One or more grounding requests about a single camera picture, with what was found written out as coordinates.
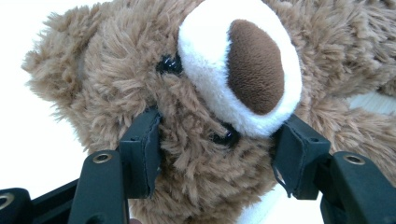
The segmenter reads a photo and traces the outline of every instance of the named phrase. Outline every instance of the white fur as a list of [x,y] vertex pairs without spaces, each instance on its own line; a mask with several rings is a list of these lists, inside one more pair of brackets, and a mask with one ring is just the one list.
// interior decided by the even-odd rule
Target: white fur
[[[280,49],[285,91],[276,108],[266,115],[253,113],[227,85],[227,55],[231,44],[228,31],[235,20],[253,22]],[[210,110],[241,134],[271,135],[300,101],[302,77],[297,52],[275,12],[261,0],[204,1],[181,24],[178,52],[186,75]]]

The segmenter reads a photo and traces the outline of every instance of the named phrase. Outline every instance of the brown fur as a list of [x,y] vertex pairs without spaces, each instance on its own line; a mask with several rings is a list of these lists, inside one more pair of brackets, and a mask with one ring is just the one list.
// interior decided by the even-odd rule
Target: brown fur
[[[244,205],[275,184],[271,139],[214,144],[225,132],[190,81],[161,76],[156,63],[177,51],[177,30],[202,0],[115,1],[53,15],[23,68],[32,91],[57,105],[91,152],[115,148],[150,105],[163,113],[163,171],[152,199],[131,201],[144,223],[234,223]],[[296,114],[332,142],[332,151],[370,157],[396,184],[396,118],[349,109],[345,98],[394,88],[396,2],[268,0],[301,60]]]

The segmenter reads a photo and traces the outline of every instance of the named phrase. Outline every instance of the brown teddy bear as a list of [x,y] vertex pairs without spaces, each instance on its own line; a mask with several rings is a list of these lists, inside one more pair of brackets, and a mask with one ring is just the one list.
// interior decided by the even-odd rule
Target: brown teddy bear
[[396,117],[346,98],[396,96],[394,0],[116,0],[52,15],[23,68],[90,152],[156,105],[162,171],[143,223],[234,223],[275,182],[271,134],[295,113],[396,185]]

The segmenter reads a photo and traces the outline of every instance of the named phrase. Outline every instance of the brown nose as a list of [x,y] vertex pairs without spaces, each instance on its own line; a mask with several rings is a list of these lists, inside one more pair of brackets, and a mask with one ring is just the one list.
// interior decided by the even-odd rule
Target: brown nose
[[284,92],[280,50],[274,40],[250,21],[236,20],[229,31],[228,85],[252,112],[273,110]]

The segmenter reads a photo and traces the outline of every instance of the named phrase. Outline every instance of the teddy bear eye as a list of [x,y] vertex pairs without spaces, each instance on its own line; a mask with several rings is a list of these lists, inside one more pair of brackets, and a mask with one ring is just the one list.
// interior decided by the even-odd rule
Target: teddy bear eye
[[226,134],[219,136],[218,134],[214,133],[212,135],[212,141],[216,144],[233,147],[236,143],[238,143],[241,135],[233,128],[231,124],[223,123],[222,125],[227,129]]
[[177,54],[175,58],[172,58],[171,55],[164,55],[161,61],[157,64],[156,69],[161,75],[164,73],[171,73],[175,75],[180,74],[183,71],[180,56]]

